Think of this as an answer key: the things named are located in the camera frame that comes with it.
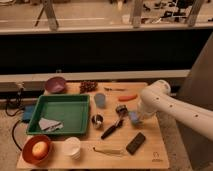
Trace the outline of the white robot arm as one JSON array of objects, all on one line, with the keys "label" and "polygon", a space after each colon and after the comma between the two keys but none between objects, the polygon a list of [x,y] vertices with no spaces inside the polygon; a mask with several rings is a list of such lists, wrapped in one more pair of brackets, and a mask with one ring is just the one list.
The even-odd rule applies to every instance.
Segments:
[{"label": "white robot arm", "polygon": [[173,116],[179,122],[213,141],[213,111],[182,102],[170,96],[171,87],[165,80],[157,80],[140,92],[137,111],[143,119],[157,111]]}]

